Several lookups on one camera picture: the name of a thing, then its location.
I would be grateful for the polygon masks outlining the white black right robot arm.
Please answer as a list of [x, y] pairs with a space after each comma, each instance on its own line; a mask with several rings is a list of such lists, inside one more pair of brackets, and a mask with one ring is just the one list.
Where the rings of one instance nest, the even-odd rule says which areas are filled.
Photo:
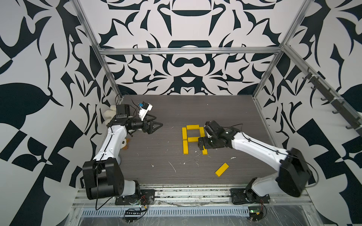
[[300, 197], [315, 171], [298, 149], [286, 150], [269, 145], [247, 135], [242, 129], [223, 127], [216, 121], [206, 122], [204, 130], [205, 136], [198, 139], [201, 150], [228, 147], [247, 153], [276, 171], [269, 176], [253, 178], [241, 193], [244, 203], [254, 203], [281, 192]]

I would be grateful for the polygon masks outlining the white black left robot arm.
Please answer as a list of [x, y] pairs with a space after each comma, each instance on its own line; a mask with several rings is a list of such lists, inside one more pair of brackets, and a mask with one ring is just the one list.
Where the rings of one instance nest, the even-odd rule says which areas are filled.
[[120, 151], [127, 146], [127, 135], [137, 130], [152, 134], [163, 126], [149, 114], [152, 104], [142, 102], [138, 116], [130, 112], [130, 105], [116, 105], [116, 114], [107, 124], [107, 135], [95, 157], [83, 165], [84, 185], [88, 199], [130, 196], [140, 198], [140, 186], [135, 180], [125, 180], [120, 169]]

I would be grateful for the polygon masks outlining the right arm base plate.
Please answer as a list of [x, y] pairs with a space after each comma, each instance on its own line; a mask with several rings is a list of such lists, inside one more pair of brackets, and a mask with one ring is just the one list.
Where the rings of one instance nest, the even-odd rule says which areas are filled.
[[251, 189], [245, 188], [232, 188], [231, 192], [231, 202], [234, 205], [242, 205], [242, 204], [254, 204], [254, 203], [269, 203], [270, 196], [258, 196]]

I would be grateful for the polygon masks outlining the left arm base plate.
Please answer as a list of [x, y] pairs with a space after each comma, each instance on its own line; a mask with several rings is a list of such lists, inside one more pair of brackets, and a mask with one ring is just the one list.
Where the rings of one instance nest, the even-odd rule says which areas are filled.
[[146, 205], [152, 204], [155, 200], [154, 189], [137, 190], [133, 195], [120, 196], [116, 198], [115, 205]]

